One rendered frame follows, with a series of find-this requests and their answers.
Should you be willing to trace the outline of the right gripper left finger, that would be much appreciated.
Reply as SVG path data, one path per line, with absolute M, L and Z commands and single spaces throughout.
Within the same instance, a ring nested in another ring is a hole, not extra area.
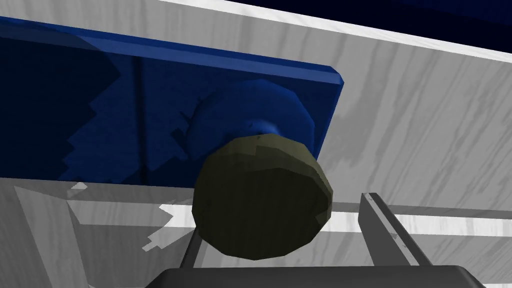
M 188 269 L 195 268 L 196 266 L 200 267 L 204 260 L 207 246 L 208 243 L 201 238 L 200 232 L 196 228 L 192 233 L 179 268 Z

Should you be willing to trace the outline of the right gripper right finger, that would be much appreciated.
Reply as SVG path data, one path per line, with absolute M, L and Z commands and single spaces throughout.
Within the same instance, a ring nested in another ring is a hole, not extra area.
M 432 265 L 379 194 L 361 195 L 358 224 L 373 265 Z

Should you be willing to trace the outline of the olive and blue door knob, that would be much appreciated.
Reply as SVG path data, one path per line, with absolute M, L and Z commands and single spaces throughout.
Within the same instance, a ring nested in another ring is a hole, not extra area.
M 253 261 L 310 243 L 333 203 L 314 144 L 298 96 L 270 81 L 233 83 L 202 100 L 186 132 L 189 157 L 203 161 L 191 209 L 200 238 Z

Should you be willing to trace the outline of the blue door plate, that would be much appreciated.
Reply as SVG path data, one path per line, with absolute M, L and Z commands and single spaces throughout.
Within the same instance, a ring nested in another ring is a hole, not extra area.
M 235 137 L 319 156 L 331 66 L 0 16 L 0 178 L 192 188 Z

